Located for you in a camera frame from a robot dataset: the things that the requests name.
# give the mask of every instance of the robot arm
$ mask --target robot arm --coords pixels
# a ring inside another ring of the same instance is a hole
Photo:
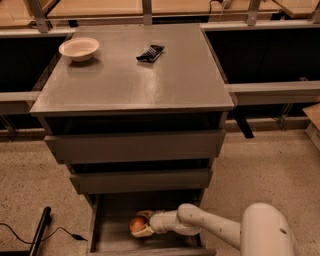
[[[137,215],[144,216],[149,224],[132,232],[136,237],[169,231],[191,236],[203,228],[240,250],[242,256],[294,256],[294,237],[286,219],[267,204],[248,207],[241,224],[192,204],[182,204],[176,211],[143,211]]]

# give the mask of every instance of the white bowl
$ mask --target white bowl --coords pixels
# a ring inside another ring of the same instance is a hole
[[[59,52],[73,61],[82,62],[90,60],[99,48],[99,42],[90,37],[78,37],[64,42]]]

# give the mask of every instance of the gray cabinet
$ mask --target gray cabinet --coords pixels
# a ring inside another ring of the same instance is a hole
[[[196,203],[210,182],[233,103],[198,25],[79,28],[95,58],[62,57],[31,112],[93,207],[88,255],[213,255],[197,237],[131,237],[137,210]],[[165,46],[153,64],[135,57]]]

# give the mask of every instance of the speckled floor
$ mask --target speckled floor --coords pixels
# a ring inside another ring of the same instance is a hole
[[[251,203],[267,202],[286,216],[297,255],[320,255],[320,152],[303,129],[254,134],[247,140],[240,132],[228,133],[201,207],[240,221]],[[91,208],[41,136],[8,142],[5,133],[0,135],[0,222],[31,241],[44,207],[50,206],[53,221],[45,236],[62,226],[87,238]],[[219,256],[240,255],[206,231],[202,241]],[[0,251],[28,248],[0,226]],[[41,245],[39,255],[82,256],[85,251],[86,242],[59,230]]]

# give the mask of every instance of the power cord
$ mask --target power cord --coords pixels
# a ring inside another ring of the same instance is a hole
[[[12,234],[14,234],[14,236],[22,243],[24,244],[33,244],[33,243],[30,243],[30,242],[26,242],[24,241],[23,239],[21,239],[17,234],[16,232],[13,231],[13,229],[6,223],[0,223],[0,226],[5,226],[7,227],[8,229],[10,229],[10,231],[12,232]],[[88,241],[87,239],[83,238],[82,236],[80,235],[77,235],[77,234],[72,234],[70,233],[68,230],[66,230],[65,228],[63,227],[58,227],[55,229],[55,231],[53,231],[49,236],[47,236],[46,238],[43,238],[40,242],[44,242],[45,240],[49,239],[50,237],[52,237],[59,229],[62,229],[63,231],[65,231],[66,233],[68,233],[71,237],[73,237],[74,239],[78,240],[78,241]]]

